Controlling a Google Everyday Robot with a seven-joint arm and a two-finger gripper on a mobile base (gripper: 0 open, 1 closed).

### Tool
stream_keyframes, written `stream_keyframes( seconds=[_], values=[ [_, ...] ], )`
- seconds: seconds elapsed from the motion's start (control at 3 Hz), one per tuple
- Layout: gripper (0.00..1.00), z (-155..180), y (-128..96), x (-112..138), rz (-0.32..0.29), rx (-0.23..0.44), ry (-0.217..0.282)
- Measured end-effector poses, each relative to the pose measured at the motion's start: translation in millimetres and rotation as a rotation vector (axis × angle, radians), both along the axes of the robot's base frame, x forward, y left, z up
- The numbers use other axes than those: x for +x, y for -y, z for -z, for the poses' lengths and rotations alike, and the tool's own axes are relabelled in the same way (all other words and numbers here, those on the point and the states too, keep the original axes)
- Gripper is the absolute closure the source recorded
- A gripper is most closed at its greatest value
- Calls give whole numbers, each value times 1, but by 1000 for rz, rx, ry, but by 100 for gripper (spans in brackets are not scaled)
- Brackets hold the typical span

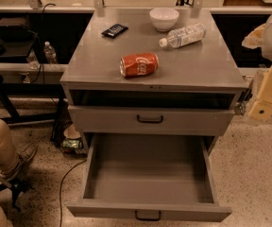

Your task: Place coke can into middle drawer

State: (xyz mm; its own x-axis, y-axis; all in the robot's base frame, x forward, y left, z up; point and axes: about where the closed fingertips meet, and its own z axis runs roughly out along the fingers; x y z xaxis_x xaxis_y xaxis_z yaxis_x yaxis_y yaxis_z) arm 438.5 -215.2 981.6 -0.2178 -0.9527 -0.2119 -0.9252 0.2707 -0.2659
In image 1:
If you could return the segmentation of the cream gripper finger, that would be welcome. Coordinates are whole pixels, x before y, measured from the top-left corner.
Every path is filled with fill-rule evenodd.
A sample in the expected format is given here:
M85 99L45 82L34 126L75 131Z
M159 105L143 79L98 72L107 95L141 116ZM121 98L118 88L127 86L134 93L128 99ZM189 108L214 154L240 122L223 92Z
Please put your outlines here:
M260 74L258 93L247 115L258 121L266 121L272 116L272 66Z
M255 49L263 45L263 34L265 24L257 26L242 41L242 46L249 49Z

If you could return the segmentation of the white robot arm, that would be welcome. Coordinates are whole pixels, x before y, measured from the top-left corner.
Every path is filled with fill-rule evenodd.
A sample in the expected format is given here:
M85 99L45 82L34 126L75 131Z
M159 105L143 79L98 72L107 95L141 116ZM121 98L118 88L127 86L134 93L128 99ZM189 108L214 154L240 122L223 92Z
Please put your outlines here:
M260 47L262 56L272 62L272 14L264 24L245 36L242 46L250 49ZM255 120L266 121L272 116L272 65L257 80L258 92L247 115Z

